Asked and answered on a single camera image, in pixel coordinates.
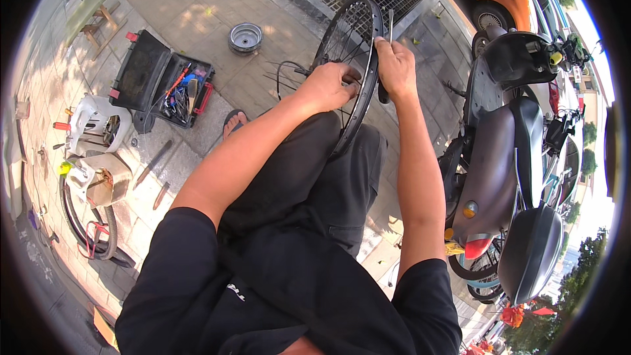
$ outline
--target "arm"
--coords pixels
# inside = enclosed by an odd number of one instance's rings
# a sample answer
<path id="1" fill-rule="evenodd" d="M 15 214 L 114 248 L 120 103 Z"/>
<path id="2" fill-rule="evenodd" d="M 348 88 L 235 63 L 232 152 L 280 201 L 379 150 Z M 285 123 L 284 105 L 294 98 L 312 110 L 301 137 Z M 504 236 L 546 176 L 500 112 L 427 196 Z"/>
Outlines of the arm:
<path id="1" fill-rule="evenodd" d="M 399 118 L 398 196 L 404 228 L 400 279 L 422 260 L 445 259 L 445 194 L 416 92 L 414 54 L 396 41 L 390 46 L 378 38 L 375 44 L 379 76 Z"/>
<path id="2" fill-rule="evenodd" d="M 342 78 L 358 80 L 343 63 L 317 67 L 293 95 L 224 140 L 186 180 L 171 209 L 191 207 L 207 215 L 215 229 L 225 209 L 247 188 L 276 147 L 311 115 L 342 107 L 358 83 L 342 86 Z"/>

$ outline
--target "motorcycle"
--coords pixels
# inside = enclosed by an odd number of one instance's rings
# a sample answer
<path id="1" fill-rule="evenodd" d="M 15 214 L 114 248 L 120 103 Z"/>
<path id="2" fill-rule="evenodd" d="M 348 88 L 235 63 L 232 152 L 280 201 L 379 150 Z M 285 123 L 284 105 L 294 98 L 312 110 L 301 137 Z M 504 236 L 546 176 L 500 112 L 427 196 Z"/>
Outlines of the motorcycle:
<path id="1" fill-rule="evenodd" d="M 563 224 L 542 191 L 574 119 L 553 121 L 544 139 L 538 103 L 513 95 L 556 77 L 567 58 L 562 45 L 497 29 L 486 30 L 490 41 L 473 62 L 467 90 L 458 91 L 466 98 L 461 132 L 438 163 L 445 239 L 464 249 L 463 256 L 449 257 L 450 266 L 465 280 L 497 275 L 493 292 L 501 287 L 519 304 L 543 289 L 560 256 Z M 552 156 L 545 172 L 543 154 Z"/>

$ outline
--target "sidewalk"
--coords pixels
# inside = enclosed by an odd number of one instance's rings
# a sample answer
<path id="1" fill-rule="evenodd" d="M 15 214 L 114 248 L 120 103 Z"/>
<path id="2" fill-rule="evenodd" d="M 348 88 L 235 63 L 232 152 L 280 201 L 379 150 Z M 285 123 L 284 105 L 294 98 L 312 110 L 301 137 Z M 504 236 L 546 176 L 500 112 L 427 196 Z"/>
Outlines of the sidewalk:
<path id="1" fill-rule="evenodd" d="M 138 277 L 155 227 L 185 179 L 220 142 L 225 115 L 239 107 L 249 118 L 255 118 L 273 107 L 277 102 L 275 84 L 263 74 L 276 67 L 266 62 L 290 59 L 305 67 L 310 65 L 324 30 L 287 0 L 107 0 L 105 5 L 109 7 L 116 1 L 121 5 L 113 16 L 117 21 L 127 19 L 127 23 L 95 61 L 90 60 L 94 48 L 83 35 L 68 50 L 60 45 L 66 18 L 78 3 L 70 0 L 62 4 L 35 47 L 18 97 L 22 100 L 29 95 L 32 102 L 31 116 L 21 126 L 28 160 L 27 191 L 31 196 L 37 195 L 32 199 L 40 206 L 47 206 L 49 213 L 43 218 L 46 230 L 59 235 L 60 244 L 56 247 L 70 272 L 96 302 L 117 315 L 121 301 Z M 228 33 L 245 21 L 262 27 L 265 37 L 258 55 L 238 57 L 228 49 Z M 99 41 L 109 34 L 107 27 L 102 29 L 97 34 Z M 137 33 L 141 29 L 147 29 L 175 51 L 209 61 L 217 74 L 208 107 L 192 129 L 177 129 L 157 120 L 146 135 L 130 131 L 117 152 L 132 170 L 135 182 L 162 145 L 168 140 L 174 142 L 142 185 L 130 190 L 124 201 L 114 204 L 119 247 L 136 262 L 133 269 L 122 269 L 109 261 L 87 261 L 78 253 L 75 238 L 60 212 L 55 168 L 62 160 L 61 151 L 52 150 L 54 144 L 64 141 L 64 132 L 53 130 L 51 124 L 67 121 L 64 108 L 75 107 L 84 94 L 108 95 L 130 44 L 126 32 Z M 399 41 L 416 56 L 419 99 L 434 149 L 440 155 L 459 130 L 464 104 L 441 82 L 449 81 L 458 88 L 466 85 L 471 63 L 470 36 L 438 3 L 432 12 L 407 28 Z M 383 106 L 375 96 L 365 117 L 366 123 L 384 133 L 390 148 L 358 256 L 390 297 L 394 285 L 390 287 L 388 282 L 400 256 L 395 246 L 403 233 L 396 193 L 398 123 L 392 112 L 393 107 Z M 136 147 L 131 147 L 133 139 Z M 37 154 L 41 149 L 43 158 Z M 169 193 L 154 211 L 150 206 L 167 181 Z M 75 206 L 80 218 L 91 217 L 89 209 L 79 201 L 75 201 Z M 479 303 L 473 302 L 464 281 L 453 276 L 452 287 L 463 318 L 478 315 Z"/>

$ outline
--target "man's right hand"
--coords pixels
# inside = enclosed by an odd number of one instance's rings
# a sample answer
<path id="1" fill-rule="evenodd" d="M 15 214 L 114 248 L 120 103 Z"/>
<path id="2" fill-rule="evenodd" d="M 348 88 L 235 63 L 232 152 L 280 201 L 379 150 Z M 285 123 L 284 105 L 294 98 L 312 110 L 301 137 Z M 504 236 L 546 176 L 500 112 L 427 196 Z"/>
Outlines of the man's right hand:
<path id="1" fill-rule="evenodd" d="M 382 37 L 375 38 L 379 56 L 379 78 L 396 105 L 402 98 L 416 95 L 416 69 L 414 54 L 398 41 L 392 46 Z"/>

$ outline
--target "leg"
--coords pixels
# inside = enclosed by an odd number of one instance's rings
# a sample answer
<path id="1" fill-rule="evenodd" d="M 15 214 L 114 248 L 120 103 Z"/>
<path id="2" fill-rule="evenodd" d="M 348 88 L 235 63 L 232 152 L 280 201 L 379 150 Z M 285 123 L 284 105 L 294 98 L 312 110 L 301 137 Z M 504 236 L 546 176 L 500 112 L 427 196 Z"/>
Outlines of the leg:
<path id="1" fill-rule="evenodd" d="M 223 239 L 245 236 L 286 217 L 294 206 L 307 200 L 338 139 L 339 118 L 334 112 L 304 121 L 223 213 L 219 235 Z"/>
<path id="2" fill-rule="evenodd" d="M 344 155 L 328 162 L 305 202 L 327 234 L 353 257 L 362 243 L 366 214 L 377 197 L 387 140 L 363 124 Z"/>

